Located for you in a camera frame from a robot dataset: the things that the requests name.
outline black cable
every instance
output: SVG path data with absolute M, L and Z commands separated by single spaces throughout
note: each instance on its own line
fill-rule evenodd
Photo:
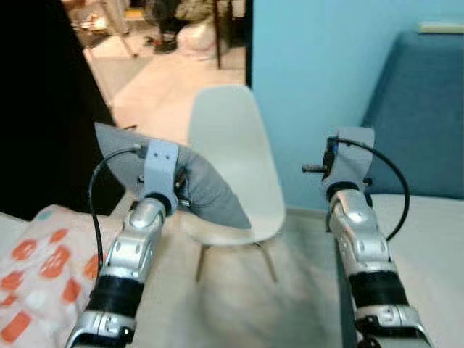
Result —
M 333 138 L 334 141 L 337 143 L 343 143 L 343 144 L 348 144 L 348 145 L 353 145 L 356 147 L 360 147 L 361 149 L 364 149 L 366 151 L 369 151 L 371 154 L 374 156 L 378 157 L 380 160 L 382 160 L 385 164 L 387 164 L 396 174 L 398 177 L 399 181 L 401 182 L 401 185 L 403 186 L 403 194 L 405 195 L 405 205 L 403 207 L 403 213 L 401 214 L 401 218 L 398 221 L 398 224 L 396 227 L 393 229 L 393 231 L 386 237 L 386 241 L 391 241 L 393 237 L 398 233 L 398 231 L 401 229 L 403 226 L 403 223 L 405 223 L 406 217 L 407 217 L 407 212 L 409 211 L 409 203 L 410 203 L 410 190 L 409 186 L 407 184 L 407 181 L 399 168 L 390 160 L 388 159 L 384 154 L 382 154 L 380 151 L 366 145 L 363 143 L 359 143 L 357 141 L 349 140 L 349 139 L 342 139 L 342 138 Z
M 96 237 L 96 249 L 98 253 L 98 259 L 99 259 L 99 266 L 97 270 L 96 276 L 98 277 L 100 274 L 100 270 L 103 266 L 103 246 L 102 246 L 102 234 L 100 233 L 100 225 L 98 218 L 96 217 L 96 213 L 94 210 L 94 204 L 92 202 L 92 191 L 94 188 L 94 183 L 96 180 L 96 177 L 100 173 L 100 170 L 114 157 L 119 156 L 121 154 L 128 154 L 128 153 L 133 153 L 135 154 L 137 151 L 139 151 L 139 148 L 133 147 L 133 148 L 128 148 L 128 149 L 121 149 L 117 150 L 115 152 L 112 152 L 108 156 L 106 156 L 94 169 L 94 173 L 92 174 L 92 177 L 90 179 L 90 183 L 88 184 L 88 207 L 90 209 L 90 213 L 92 214 L 92 220 L 94 221 L 94 227 L 95 227 L 95 237 Z

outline tiled floor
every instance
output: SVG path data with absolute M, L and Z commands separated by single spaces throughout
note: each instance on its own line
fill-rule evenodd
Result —
M 151 60 L 112 98 L 113 117 L 120 127 L 138 125 L 138 132 L 142 134 L 185 143 L 196 94 L 210 86 L 243 83 L 245 49 L 232 48 L 224 54 L 223 69 L 218 70 L 215 59 L 196 61 L 179 51 L 153 54 L 152 48 L 144 46 L 144 36 L 153 33 L 149 28 L 128 37 L 133 50 L 140 57 L 151 57 Z M 121 59 L 125 66 L 131 64 L 117 36 L 98 45 L 93 55 L 97 60 L 115 58 Z M 96 71 L 97 82 L 106 94 L 111 94 L 107 91 L 112 86 L 108 86 L 109 79 L 105 81 L 103 75 Z

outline white plastic bag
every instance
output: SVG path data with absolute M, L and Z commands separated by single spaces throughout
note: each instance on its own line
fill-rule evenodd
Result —
M 213 59 L 216 57 L 216 35 L 212 23 L 202 22 L 190 24 L 182 28 L 177 35 L 178 50 L 196 60 Z M 226 53 L 227 43 L 220 40 L 220 52 Z

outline floor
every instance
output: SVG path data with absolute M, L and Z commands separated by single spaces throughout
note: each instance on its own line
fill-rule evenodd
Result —
M 139 133 L 184 144 L 196 94 L 210 86 L 244 83 L 245 48 L 230 49 L 223 56 L 223 69 L 218 70 L 215 59 L 196 61 L 179 51 L 155 55 L 144 46 L 145 35 L 153 36 L 154 29 L 138 29 L 128 37 L 139 53 L 137 59 L 128 56 L 117 36 L 94 48 L 93 59 L 87 51 L 85 55 L 117 125 L 137 125 Z M 102 64 L 118 74 L 111 72 L 108 78 L 108 72 L 99 69 L 101 61 L 109 61 L 110 66 Z
M 341 347 L 333 236 L 320 213 L 289 211 L 268 242 L 278 283 L 253 246 L 211 248 L 195 283 L 199 245 L 185 223 L 179 211 L 163 228 L 131 347 Z

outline orange polka dot fabric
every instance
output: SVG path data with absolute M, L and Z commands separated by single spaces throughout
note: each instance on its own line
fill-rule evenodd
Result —
M 122 222 L 99 218 L 104 251 Z M 85 309 L 98 260 L 90 215 L 40 211 L 0 260 L 0 347 L 62 348 Z

